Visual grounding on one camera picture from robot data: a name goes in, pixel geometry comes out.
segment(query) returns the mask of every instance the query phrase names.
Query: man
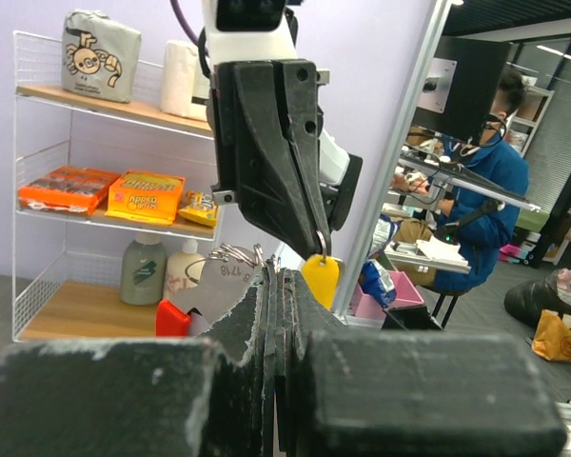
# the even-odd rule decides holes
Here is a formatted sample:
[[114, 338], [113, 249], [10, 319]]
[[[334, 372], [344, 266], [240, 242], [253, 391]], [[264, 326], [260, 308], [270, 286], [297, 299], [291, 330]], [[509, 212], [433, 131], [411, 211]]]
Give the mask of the man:
[[[503, 72], [499, 89], [495, 96], [491, 114], [507, 119], [522, 104], [524, 83], [522, 75], [511, 68]], [[528, 167], [520, 155], [505, 141], [499, 141], [500, 123], [490, 124], [482, 135], [482, 148], [472, 148], [458, 143], [446, 143], [444, 154], [451, 162], [464, 164], [468, 169], [492, 181], [506, 190], [525, 195], [528, 188]], [[426, 194], [426, 183], [408, 184], [401, 175], [394, 176], [392, 187], [403, 191]], [[438, 225], [456, 221], [479, 208], [486, 197], [467, 189], [454, 188], [454, 200], [442, 200], [438, 209], [442, 212]], [[499, 250], [510, 242], [520, 210], [511, 205], [499, 212], [487, 214], [460, 228], [456, 238], [461, 244], [460, 255], [469, 263], [469, 274], [436, 271], [431, 269], [419, 273], [411, 266], [398, 265], [411, 281], [419, 286], [433, 287], [443, 292], [461, 292], [484, 283], [497, 264]], [[428, 240], [431, 230], [426, 223], [417, 219], [402, 222], [394, 240], [414, 243], [418, 239]]]

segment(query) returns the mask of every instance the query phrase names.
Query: orange paper bag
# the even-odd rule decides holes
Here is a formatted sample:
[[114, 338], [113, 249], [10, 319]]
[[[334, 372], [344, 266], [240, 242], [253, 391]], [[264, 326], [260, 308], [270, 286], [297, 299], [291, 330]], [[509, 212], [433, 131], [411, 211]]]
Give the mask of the orange paper bag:
[[544, 309], [533, 338], [533, 352], [551, 362], [571, 362], [571, 315], [562, 319]]

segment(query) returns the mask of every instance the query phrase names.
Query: bottle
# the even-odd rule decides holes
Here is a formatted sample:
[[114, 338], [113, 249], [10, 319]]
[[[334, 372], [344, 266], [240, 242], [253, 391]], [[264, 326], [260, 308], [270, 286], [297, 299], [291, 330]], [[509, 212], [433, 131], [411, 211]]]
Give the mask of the bottle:
[[125, 249], [121, 300], [128, 305], [156, 305], [163, 295], [167, 253], [156, 233], [140, 232]]
[[199, 243], [197, 240], [184, 240], [181, 252], [174, 252], [167, 261], [167, 274], [165, 276], [165, 289], [163, 298], [171, 299], [176, 293], [184, 288], [194, 288], [197, 285], [190, 281], [185, 271], [193, 262], [198, 262], [188, 269], [191, 278], [199, 281], [203, 271], [203, 255], [197, 252]]

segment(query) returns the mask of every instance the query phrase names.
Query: black hair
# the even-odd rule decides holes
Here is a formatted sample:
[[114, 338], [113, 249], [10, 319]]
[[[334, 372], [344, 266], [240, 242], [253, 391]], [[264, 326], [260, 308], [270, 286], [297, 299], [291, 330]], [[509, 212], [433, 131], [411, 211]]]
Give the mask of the black hair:
[[511, 67], [507, 67], [502, 73], [499, 82], [499, 96], [508, 117], [521, 107], [524, 102], [526, 86], [522, 80], [522, 73]]

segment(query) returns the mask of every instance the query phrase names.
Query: gray bag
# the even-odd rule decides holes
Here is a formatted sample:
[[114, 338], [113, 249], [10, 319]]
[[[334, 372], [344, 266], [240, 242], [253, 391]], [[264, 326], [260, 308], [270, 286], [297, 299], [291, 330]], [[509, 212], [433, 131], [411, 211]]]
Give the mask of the gray bag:
[[64, 24], [61, 83], [65, 90], [129, 102], [142, 34], [97, 11], [75, 10]]

